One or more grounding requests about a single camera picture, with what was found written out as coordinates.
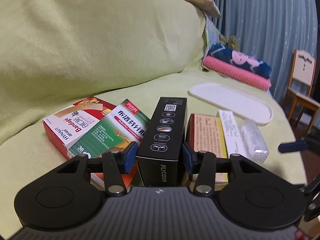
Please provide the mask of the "clear plastic packet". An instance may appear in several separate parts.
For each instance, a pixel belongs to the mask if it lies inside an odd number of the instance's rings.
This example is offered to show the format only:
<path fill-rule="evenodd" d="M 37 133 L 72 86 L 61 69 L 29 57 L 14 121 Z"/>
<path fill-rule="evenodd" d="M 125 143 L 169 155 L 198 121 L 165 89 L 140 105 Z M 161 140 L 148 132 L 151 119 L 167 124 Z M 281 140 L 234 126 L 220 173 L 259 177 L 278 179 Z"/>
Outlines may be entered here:
<path fill-rule="evenodd" d="M 243 120 L 239 124 L 239 130 L 247 152 L 247 158 L 262 165 L 268 157 L 269 150 L 257 123 L 253 120 Z"/>

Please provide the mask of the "small wooden chair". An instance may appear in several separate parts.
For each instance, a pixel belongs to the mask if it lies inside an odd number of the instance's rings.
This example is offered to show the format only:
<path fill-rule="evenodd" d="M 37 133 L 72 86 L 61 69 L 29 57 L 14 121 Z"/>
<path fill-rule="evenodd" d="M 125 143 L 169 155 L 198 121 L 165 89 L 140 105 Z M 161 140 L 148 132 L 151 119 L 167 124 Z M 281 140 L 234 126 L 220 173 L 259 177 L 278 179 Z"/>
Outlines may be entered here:
<path fill-rule="evenodd" d="M 291 105 L 287 118 L 290 120 L 297 105 L 302 109 L 296 119 L 297 126 L 306 110 L 312 111 L 312 116 L 306 129 L 310 133 L 319 111 L 319 102 L 311 97 L 312 86 L 315 78 L 316 59 L 304 50 L 294 50 L 291 64 L 289 83 L 284 99 L 290 99 Z"/>

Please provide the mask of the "red white bandage box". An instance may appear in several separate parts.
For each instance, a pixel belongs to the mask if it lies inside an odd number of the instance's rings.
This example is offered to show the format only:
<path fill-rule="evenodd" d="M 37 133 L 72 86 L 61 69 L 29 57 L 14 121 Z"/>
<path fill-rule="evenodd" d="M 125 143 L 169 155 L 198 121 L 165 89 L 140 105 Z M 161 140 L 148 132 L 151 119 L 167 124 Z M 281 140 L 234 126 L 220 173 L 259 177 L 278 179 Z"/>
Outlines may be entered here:
<path fill-rule="evenodd" d="M 45 132 L 66 158 L 68 150 L 96 123 L 108 115 L 116 106 L 95 96 L 84 98 L 72 105 L 43 118 Z"/>

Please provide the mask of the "white plastic lid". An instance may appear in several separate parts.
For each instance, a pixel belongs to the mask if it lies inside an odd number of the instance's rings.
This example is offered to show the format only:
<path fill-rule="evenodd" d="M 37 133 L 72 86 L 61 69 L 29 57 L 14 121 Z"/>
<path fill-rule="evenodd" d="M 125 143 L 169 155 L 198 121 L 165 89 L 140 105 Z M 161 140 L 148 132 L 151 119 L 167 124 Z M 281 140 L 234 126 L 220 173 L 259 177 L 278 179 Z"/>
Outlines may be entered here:
<path fill-rule="evenodd" d="M 266 125 L 273 118 L 273 110 L 267 103 L 219 83 L 195 85 L 189 89 L 189 94 L 259 125 Z"/>

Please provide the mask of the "navy pink patterned towel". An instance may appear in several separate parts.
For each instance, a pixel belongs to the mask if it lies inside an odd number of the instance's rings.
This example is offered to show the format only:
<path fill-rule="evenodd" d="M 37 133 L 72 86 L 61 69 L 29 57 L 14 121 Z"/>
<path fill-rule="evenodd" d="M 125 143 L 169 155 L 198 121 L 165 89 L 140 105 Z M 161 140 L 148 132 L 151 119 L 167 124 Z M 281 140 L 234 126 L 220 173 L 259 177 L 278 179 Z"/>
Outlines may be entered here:
<path fill-rule="evenodd" d="M 272 68 L 263 60 L 246 55 L 223 44 L 212 45 L 208 50 L 208 55 L 235 67 L 253 72 L 265 79 L 271 77 Z"/>

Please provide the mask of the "green white medicine box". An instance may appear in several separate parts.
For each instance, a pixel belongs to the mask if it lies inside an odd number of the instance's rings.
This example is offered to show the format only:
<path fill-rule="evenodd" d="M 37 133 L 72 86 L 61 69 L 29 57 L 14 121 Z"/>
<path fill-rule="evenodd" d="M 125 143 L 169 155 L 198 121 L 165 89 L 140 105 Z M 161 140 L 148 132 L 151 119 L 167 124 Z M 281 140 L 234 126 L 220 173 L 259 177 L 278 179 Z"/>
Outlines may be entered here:
<path fill-rule="evenodd" d="M 113 148 L 121 151 L 133 141 L 140 144 L 149 122 L 150 119 L 126 99 L 76 141 L 68 152 L 97 158 Z"/>

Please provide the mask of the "black Flyco box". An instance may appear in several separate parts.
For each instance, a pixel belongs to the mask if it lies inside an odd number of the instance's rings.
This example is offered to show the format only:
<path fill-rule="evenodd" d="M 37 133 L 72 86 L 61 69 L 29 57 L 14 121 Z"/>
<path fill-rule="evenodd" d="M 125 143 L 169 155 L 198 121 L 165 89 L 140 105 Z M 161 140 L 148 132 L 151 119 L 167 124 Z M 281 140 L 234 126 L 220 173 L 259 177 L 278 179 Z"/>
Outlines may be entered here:
<path fill-rule="evenodd" d="M 136 154 L 144 186 L 181 185 L 185 173 L 182 143 L 186 116 L 186 98 L 159 99 Z"/>

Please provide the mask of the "long white narrow box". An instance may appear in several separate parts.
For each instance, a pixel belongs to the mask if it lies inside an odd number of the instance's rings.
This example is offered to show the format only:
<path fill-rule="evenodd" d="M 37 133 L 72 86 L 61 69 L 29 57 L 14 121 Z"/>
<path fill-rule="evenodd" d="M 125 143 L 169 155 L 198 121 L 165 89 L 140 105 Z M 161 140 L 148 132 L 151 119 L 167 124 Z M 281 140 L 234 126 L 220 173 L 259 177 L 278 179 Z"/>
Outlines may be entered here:
<path fill-rule="evenodd" d="M 218 110 L 218 117 L 221 120 L 228 156 L 236 153 L 247 158 L 247 151 L 242 141 L 233 112 Z"/>

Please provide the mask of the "pink ribbed roll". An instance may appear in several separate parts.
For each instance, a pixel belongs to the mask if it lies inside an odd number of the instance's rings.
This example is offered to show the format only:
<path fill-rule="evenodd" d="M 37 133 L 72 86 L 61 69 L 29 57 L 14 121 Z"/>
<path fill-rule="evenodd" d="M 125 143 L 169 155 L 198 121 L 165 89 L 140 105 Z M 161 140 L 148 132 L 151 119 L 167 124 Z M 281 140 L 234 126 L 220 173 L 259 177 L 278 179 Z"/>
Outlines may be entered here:
<path fill-rule="evenodd" d="M 233 78 L 239 82 L 268 91 L 271 87 L 269 79 L 261 77 L 253 72 L 238 68 L 211 56 L 206 56 L 203 60 L 203 66 L 224 76 Z"/>

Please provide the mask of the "yellow red medicine box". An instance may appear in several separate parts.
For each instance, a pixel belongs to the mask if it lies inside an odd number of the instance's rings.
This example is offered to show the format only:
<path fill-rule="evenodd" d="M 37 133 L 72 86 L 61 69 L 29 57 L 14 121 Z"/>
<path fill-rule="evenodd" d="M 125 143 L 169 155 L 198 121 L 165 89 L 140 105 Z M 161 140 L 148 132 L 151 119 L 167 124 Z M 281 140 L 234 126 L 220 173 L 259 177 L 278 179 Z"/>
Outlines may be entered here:
<path fill-rule="evenodd" d="M 191 114 L 182 148 L 188 174 L 184 183 L 190 186 L 197 179 L 203 152 L 211 152 L 217 158 L 228 158 L 220 118 L 206 114 Z"/>

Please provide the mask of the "patchwork green blue blanket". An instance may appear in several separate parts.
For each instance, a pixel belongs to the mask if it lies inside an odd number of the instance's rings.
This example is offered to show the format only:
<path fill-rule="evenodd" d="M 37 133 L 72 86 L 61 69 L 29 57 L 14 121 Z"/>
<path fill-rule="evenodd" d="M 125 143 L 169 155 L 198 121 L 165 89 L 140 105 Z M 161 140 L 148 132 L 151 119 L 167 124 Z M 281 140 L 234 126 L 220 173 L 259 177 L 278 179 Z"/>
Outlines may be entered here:
<path fill-rule="evenodd" d="M 233 50 L 240 51 L 240 45 L 236 36 L 232 35 L 226 39 L 214 25 L 213 21 L 206 14 L 204 34 L 206 37 L 206 48 L 202 59 L 207 56 L 217 57 L 219 60 L 229 63 L 231 59 L 231 52 Z"/>

